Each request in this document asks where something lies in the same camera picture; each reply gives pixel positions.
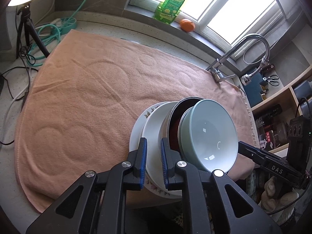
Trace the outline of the white gloved right hand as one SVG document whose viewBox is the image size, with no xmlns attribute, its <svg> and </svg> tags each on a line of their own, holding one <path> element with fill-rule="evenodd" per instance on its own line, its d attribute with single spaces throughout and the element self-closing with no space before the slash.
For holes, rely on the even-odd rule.
<svg viewBox="0 0 312 234">
<path fill-rule="evenodd" d="M 261 195 L 259 206 L 266 213 L 272 213 L 288 205 L 284 210 L 271 215 L 272 218 L 278 220 L 281 217 L 286 218 L 291 216 L 295 203 L 290 204 L 298 198 L 299 194 L 296 190 L 286 187 L 273 176 L 264 185 L 264 192 Z"/>
</svg>

